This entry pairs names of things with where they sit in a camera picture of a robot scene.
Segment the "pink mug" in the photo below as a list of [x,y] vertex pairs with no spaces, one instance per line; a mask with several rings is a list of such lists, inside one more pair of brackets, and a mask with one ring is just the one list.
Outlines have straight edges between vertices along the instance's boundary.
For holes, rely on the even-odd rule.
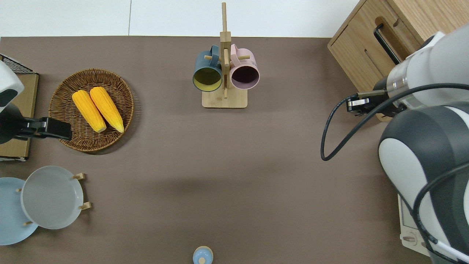
[[[249,55],[249,59],[240,60],[238,57]],[[251,89],[259,82],[259,70],[252,52],[246,48],[231,45],[231,70],[230,79],[234,87],[239,89]]]

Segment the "white plate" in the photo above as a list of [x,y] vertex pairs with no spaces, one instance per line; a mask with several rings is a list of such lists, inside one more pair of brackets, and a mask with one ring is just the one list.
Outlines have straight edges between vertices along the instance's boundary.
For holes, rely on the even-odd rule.
[[47,229],[64,228],[80,215],[83,190],[73,173],[58,166],[33,172],[21,191],[21,206],[26,216]]
[[16,189],[23,188],[24,180],[0,178],[0,245],[11,245],[29,237],[38,227],[37,224],[24,226],[29,219],[21,208],[21,193]]

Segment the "black drawer handle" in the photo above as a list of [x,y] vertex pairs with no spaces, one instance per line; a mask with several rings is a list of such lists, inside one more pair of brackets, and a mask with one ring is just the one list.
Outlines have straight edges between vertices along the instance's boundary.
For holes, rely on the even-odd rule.
[[375,35],[375,38],[378,40],[378,42],[381,44],[383,47],[384,51],[386,51],[387,55],[391,58],[391,60],[394,62],[394,64],[399,64],[401,61],[399,58],[396,56],[396,53],[394,53],[393,50],[391,50],[391,47],[388,45],[386,40],[384,40],[383,36],[381,33],[379,33],[379,29],[383,27],[383,24],[379,24],[375,30],[373,31],[373,35]]

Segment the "wire basket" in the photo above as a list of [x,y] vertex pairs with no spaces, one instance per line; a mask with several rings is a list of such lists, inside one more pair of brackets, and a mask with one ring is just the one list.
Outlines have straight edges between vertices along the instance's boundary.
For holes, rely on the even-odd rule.
[[30,68],[3,54],[0,54],[0,60],[3,61],[15,74],[36,74],[36,72]]
[[120,133],[106,122],[103,132],[95,132],[81,115],[72,100],[78,90],[90,92],[94,87],[103,87],[109,94],[127,131],[134,114],[134,97],[127,83],[117,74],[101,69],[88,69],[66,78],[52,95],[49,104],[49,116],[67,122],[72,126],[72,140],[60,140],[65,146],[82,152],[94,152],[105,149],[124,133]]

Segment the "mug handle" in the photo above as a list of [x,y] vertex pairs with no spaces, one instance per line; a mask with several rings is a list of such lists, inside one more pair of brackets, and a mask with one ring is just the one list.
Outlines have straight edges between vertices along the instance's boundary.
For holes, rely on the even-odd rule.
[[236,44],[231,44],[230,58],[231,58],[231,62],[233,63],[235,67],[238,65],[241,65],[241,62],[238,59],[237,53],[238,53],[238,47],[236,47]]
[[211,67],[217,66],[219,53],[220,53],[220,48],[217,45],[212,45],[212,48],[210,49],[210,56],[212,56],[212,59],[210,59]]

